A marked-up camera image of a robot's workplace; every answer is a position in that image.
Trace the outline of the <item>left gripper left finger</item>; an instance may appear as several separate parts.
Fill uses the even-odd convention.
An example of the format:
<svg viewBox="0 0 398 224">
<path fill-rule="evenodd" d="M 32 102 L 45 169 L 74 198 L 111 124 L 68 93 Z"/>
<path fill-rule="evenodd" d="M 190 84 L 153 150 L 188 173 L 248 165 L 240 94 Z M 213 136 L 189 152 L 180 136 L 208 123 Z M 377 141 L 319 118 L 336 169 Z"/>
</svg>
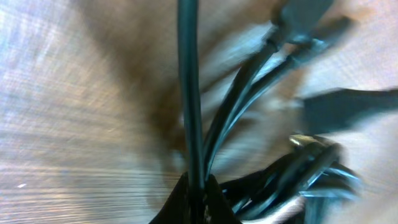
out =
<svg viewBox="0 0 398 224">
<path fill-rule="evenodd" d="M 160 212 L 149 224 L 190 224 L 188 174 L 179 178 Z"/>
</svg>

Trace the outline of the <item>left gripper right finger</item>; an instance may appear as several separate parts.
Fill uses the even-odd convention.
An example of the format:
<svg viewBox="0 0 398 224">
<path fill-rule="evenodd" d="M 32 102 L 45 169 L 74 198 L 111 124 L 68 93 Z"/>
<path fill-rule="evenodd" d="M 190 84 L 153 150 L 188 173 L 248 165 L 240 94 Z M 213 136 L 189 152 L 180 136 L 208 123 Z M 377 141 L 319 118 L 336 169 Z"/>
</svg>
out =
<svg viewBox="0 0 398 224">
<path fill-rule="evenodd" d="M 207 206 L 207 216 L 210 224 L 241 224 L 241 221 L 234 215 L 226 198 L 222 193 L 219 183 L 213 175 L 209 179 L 205 187 Z"/>
</svg>

